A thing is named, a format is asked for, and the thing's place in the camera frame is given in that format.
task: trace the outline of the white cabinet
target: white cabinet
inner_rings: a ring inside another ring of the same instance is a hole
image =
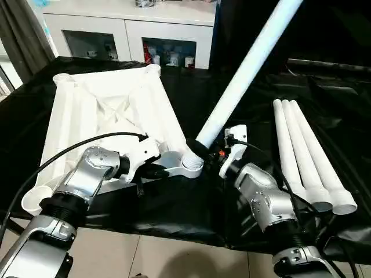
[[[42,9],[61,56],[143,62],[144,47],[152,46],[161,65],[172,54],[179,66],[187,57],[195,68],[209,67],[215,12],[216,2],[205,1],[138,8],[134,0],[63,0]]]
[[[144,62],[143,43],[160,47],[168,44],[172,45],[171,50],[180,49],[182,59],[195,57],[195,68],[209,68],[213,27],[136,20],[125,20],[125,24],[132,60]]]
[[[124,20],[63,14],[44,19],[60,56],[131,60]]]

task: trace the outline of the glass cabinet door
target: glass cabinet door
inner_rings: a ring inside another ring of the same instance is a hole
[[[118,61],[113,34],[63,30],[73,57]]]
[[[144,61],[147,64],[194,68],[196,42],[175,39],[142,38]]]
[[[135,20],[125,26],[132,60],[209,68],[213,27]]]
[[[60,56],[131,60],[122,19],[63,14],[45,14],[44,19]]]

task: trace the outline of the red component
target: red component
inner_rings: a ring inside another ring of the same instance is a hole
[[[144,51],[144,62],[146,64],[152,64],[152,58],[150,53],[148,52],[148,46],[146,43],[143,44],[143,51]]]

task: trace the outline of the black plastic sheet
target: black plastic sheet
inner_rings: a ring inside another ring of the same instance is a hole
[[[0,173],[4,212],[15,192],[39,165],[56,87],[52,77],[66,72],[142,67],[137,62],[116,63],[57,58],[28,83],[0,103]],[[195,138],[228,85],[232,74],[173,67],[161,69],[161,80],[188,138]],[[341,79],[268,75],[256,78],[226,127],[246,124],[248,141],[279,163],[272,101],[295,99],[320,140],[344,186],[358,204],[355,213],[324,214],[317,227],[310,215],[306,229],[331,258],[345,260],[341,239],[357,263],[371,264],[371,85]],[[244,160],[272,172],[270,161],[248,148]],[[246,200],[216,174],[204,171],[194,180],[172,177],[98,195],[86,226],[123,233],[139,233],[190,240],[237,250],[272,252]],[[14,215],[29,218],[20,207]]]

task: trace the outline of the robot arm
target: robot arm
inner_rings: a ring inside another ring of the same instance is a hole
[[[141,153],[125,157],[100,147],[85,150],[53,196],[40,202],[42,212],[31,220],[0,262],[0,278],[67,277],[73,263],[68,251],[102,181],[121,174],[131,180],[138,167],[159,155],[157,145],[150,140],[140,144]]]
[[[235,126],[226,130],[226,146],[227,139],[236,139],[234,132],[241,134],[241,129],[245,129],[246,132],[245,126]],[[231,149],[230,154],[221,159],[224,162],[221,169],[227,169],[219,172],[219,175],[231,179],[234,187],[250,204],[254,218],[275,251],[273,256],[275,273],[280,277],[294,278],[339,277],[331,265],[321,257],[317,248],[303,239],[290,195],[278,188],[269,173],[253,163],[241,163],[244,151],[240,151],[242,146],[244,145],[228,146]]]

